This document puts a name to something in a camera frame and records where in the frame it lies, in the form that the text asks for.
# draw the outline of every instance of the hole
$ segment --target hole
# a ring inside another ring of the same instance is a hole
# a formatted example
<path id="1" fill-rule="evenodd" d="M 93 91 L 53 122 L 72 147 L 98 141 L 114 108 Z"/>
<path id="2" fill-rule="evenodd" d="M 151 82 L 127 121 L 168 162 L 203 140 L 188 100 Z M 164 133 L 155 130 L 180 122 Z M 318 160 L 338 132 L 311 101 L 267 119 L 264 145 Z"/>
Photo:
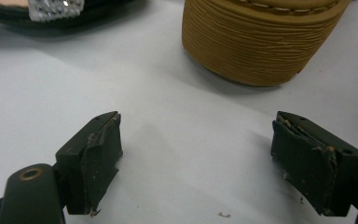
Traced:
<path id="1" fill-rule="evenodd" d="M 31 168 L 20 174 L 20 180 L 31 180 L 39 177 L 40 175 L 42 175 L 42 169 Z"/>
<path id="2" fill-rule="evenodd" d="M 346 149 L 346 148 L 342 149 L 342 152 L 348 155 L 353 154 L 353 152 L 350 149 Z"/>

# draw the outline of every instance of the white surface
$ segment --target white surface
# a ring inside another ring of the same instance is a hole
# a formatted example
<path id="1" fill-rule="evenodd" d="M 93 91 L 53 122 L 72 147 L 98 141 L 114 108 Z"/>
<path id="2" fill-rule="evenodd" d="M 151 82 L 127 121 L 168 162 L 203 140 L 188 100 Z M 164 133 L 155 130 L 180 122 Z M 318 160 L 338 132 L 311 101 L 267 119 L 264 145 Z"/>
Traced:
<path id="1" fill-rule="evenodd" d="M 358 147 L 358 1 L 301 74 L 233 84 L 186 55 L 183 0 L 138 0 L 73 31 L 0 24 L 0 197 L 22 167 L 118 110 L 124 157 L 101 213 L 67 223 L 353 223 L 319 217 L 269 155 L 278 110 Z M 218 216 L 220 212 L 230 218 Z"/>

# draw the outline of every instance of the stitching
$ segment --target stitching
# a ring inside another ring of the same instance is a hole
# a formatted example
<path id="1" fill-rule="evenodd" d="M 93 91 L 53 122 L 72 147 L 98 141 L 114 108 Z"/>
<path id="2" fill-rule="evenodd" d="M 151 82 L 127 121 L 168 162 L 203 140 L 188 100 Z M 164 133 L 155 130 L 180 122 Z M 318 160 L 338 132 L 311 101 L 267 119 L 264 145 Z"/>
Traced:
<path id="1" fill-rule="evenodd" d="M 335 3 L 333 3 L 333 4 L 329 5 L 329 6 L 326 6 L 326 7 L 316 7 L 316 8 L 310 8 L 310 9 L 307 9 L 307 8 L 293 9 L 293 8 L 285 8 L 285 7 L 271 7 L 271 6 L 263 5 L 263 4 L 260 4 L 260 3 L 255 3 L 255 2 L 252 2 L 250 0 L 239 0 L 239 1 L 247 3 L 247 4 L 250 4 L 250 5 L 253 5 L 253 6 L 256 6 L 256 7 L 271 8 L 271 9 L 275 9 L 275 10 L 278 10 L 278 11 L 310 12 L 310 11 L 322 11 L 322 10 L 329 9 L 329 8 L 335 6 L 336 4 L 338 4 L 342 0 L 337 0 Z"/>

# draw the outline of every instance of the white table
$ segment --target white table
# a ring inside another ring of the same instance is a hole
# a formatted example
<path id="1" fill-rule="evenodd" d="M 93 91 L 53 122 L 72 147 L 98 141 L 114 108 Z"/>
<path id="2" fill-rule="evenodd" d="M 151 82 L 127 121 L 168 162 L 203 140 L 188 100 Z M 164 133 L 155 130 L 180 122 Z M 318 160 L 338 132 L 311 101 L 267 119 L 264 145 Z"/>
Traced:
<path id="1" fill-rule="evenodd" d="M 233 84 L 181 44 L 184 0 L 138 0 L 70 31 L 0 24 L 0 197 L 7 178 L 90 119 L 122 115 L 124 157 L 101 213 L 67 223 L 354 223 L 320 217 L 269 155 L 278 110 L 358 148 L 358 1 L 292 81 Z M 220 217 L 218 214 L 230 214 Z"/>

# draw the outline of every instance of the sparkly shoe strap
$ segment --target sparkly shoe strap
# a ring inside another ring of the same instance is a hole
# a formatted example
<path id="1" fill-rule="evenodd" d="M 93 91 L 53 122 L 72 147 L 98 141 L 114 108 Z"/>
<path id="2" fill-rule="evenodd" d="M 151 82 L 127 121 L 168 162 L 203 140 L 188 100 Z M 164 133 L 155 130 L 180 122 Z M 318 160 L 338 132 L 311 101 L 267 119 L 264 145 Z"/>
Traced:
<path id="1" fill-rule="evenodd" d="M 31 21 L 54 21 L 80 15 L 85 0 L 28 0 Z"/>

